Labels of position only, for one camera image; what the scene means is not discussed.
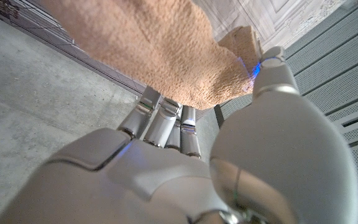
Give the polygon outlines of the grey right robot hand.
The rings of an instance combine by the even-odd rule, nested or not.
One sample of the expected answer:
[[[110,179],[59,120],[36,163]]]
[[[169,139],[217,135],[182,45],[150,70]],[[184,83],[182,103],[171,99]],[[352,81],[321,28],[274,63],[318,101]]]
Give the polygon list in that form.
[[[209,161],[194,156],[188,112],[180,149],[98,129],[48,158],[0,223],[358,223],[349,146],[302,97],[281,47],[263,54],[250,106],[219,130]]]

